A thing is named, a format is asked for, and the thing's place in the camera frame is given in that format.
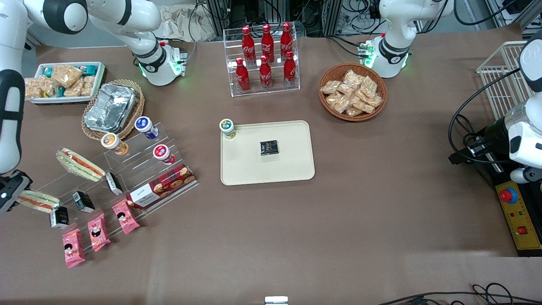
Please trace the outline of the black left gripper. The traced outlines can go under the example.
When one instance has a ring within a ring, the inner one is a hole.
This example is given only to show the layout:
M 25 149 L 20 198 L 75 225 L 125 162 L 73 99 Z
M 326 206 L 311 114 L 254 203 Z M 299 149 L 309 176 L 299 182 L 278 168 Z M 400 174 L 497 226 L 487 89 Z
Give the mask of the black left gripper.
M 483 164 L 509 164 L 509 132 L 505 118 L 496 120 L 493 124 L 478 131 L 482 141 L 469 145 L 467 150 L 456 151 L 449 155 L 448 160 L 453 165 L 473 164 L 477 162 L 474 155 L 481 155 Z

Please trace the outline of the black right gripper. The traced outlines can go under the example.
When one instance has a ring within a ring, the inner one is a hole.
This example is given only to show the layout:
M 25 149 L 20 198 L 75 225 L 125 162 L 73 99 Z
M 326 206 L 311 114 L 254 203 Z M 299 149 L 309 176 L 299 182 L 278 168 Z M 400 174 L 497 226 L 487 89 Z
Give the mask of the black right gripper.
M 20 170 L 14 170 L 9 176 L 0 177 L 0 216 L 18 206 L 20 195 L 31 195 L 30 185 L 33 180 Z

